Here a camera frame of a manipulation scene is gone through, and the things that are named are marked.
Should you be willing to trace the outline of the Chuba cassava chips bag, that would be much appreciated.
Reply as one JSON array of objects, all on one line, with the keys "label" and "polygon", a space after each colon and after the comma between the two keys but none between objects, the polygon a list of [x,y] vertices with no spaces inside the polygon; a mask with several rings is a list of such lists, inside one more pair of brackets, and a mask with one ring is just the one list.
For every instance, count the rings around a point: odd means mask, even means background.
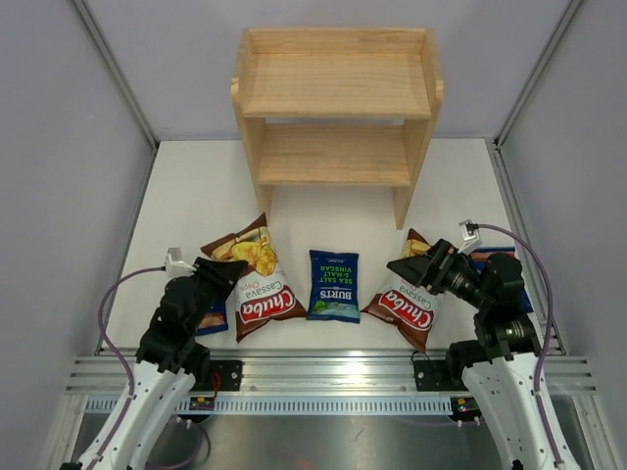
[{"label": "Chuba cassava chips bag", "polygon": [[271,321],[307,315],[280,266],[265,214],[203,246],[201,252],[213,261],[247,263],[234,289],[237,342]]},{"label": "Chuba cassava chips bag", "polygon": [[415,350],[425,353],[441,303],[442,295],[430,294],[388,271],[385,282],[361,313],[395,326]]}]

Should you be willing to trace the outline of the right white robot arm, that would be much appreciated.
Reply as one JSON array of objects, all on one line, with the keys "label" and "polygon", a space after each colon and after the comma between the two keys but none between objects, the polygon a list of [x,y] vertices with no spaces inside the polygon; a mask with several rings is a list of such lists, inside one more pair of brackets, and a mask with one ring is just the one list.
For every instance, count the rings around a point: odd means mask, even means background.
[{"label": "right white robot arm", "polygon": [[451,385],[466,388],[477,402],[503,468],[578,468],[546,384],[546,353],[521,306],[520,261],[493,253],[476,269],[468,255],[441,239],[425,254],[387,266],[413,286],[452,294],[476,308],[476,337],[449,346],[444,372]]}]

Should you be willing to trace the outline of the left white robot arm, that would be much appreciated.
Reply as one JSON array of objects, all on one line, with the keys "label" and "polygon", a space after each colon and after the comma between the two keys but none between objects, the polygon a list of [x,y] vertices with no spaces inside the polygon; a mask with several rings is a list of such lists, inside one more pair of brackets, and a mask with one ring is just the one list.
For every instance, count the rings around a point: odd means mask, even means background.
[{"label": "left white robot arm", "polygon": [[126,384],[90,446],[64,469],[142,469],[175,407],[211,380],[211,352],[196,341],[211,307],[225,302],[248,267],[244,260],[183,261],[169,251],[158,271],[169,280],[129,362],[102,337],[123,367]]}]

